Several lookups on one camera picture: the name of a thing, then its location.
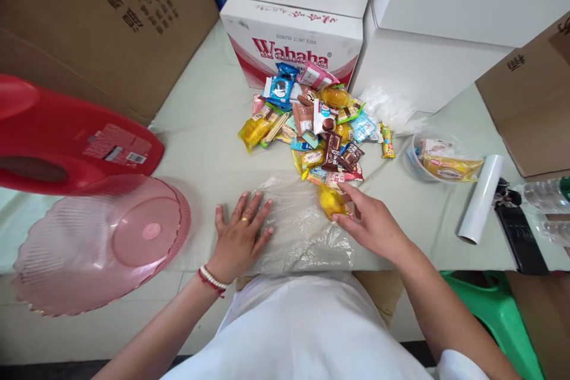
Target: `red string bracelet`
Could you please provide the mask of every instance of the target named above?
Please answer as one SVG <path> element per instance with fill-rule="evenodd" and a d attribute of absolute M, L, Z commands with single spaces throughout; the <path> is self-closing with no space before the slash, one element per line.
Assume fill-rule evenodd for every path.
<path fill-rule="evenodd" d="M 200 270 L 198 270 L 198 276 L 200 276 L 200 280 L 203 283 L 208 284 L 212 289 L 214 289 L 221 298 L 225 298 L 222 295 L 226 291 L 224 288 L 218 288 L 215 284 L 210 282 L 209 279 L 206 276 L 204 276 L 204 274 Z"/>

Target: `wahaha box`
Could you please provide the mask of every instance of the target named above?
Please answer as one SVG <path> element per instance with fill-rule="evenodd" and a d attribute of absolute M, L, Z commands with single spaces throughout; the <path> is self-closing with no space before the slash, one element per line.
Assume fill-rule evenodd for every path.
<path fill-rule="evenodd" d="M 255 0 L 227 0 L 220 17 L 251 87 L 263 88 L 276 62 L 303 71 L 306 61 L 348 87 L 362 47 L 361 19 Z"/>

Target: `white roll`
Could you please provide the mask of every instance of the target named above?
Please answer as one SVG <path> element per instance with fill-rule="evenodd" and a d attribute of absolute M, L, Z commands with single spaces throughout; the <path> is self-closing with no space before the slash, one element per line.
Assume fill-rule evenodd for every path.
<path fill-rule="evenodd" d="M 481 235 L 487 222 L 487 216 L 493 203 L 493 196 L 501 177 L 503 157 L 498 154 L 487 156 L 485 164 L 475 186 L 475 191 L 463 217 L 459 237 L 474 245 L 481 241 Z"/>

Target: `green stool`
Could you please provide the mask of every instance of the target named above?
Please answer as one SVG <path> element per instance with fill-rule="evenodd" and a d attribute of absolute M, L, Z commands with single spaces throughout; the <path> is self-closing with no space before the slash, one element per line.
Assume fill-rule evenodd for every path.
<path fill-rule="evenodd" d="M 487 286 L 478 286 L 441 272 L 467 309 L 485 325 L 525 380 L 544 380 L 533 345 L 528 338 L 511 287 L 503 272 L 482 272 Z"/>

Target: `clear plastic bowl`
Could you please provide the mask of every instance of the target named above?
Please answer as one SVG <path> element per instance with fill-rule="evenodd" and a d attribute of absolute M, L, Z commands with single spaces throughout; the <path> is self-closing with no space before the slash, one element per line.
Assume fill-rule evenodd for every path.
<path fill-rule="evenodd" d="M 420 131 L 415 133 L 409 144 L 406 146 L 406 153 L 404 155 L 404 164 L 407 171 L 412 175 L 412 177 L 426 182 L 442 182 L 446 184 L 453 184 L 457 181 L 444 180 L 431 174 L 426 168 L 423 167 L 422 162 L 417 158 L 416 149 L 419 148 L 420 141 L 424 138 L 432 138 L 434 140 L 444 140 L 449 141 L 457 145 L 458 149 L 461 150 L 461 142 L 455 138 L 453 135 L 440 134 L 437 131 Z"/>
<path fill-rule="evenodd" d="M 116 175 L 56 202 L 14 264 L 18 300 L 47 316 L 97 309 L 149 281 L 178 253 L 190 207 L 173 186 Z"/>

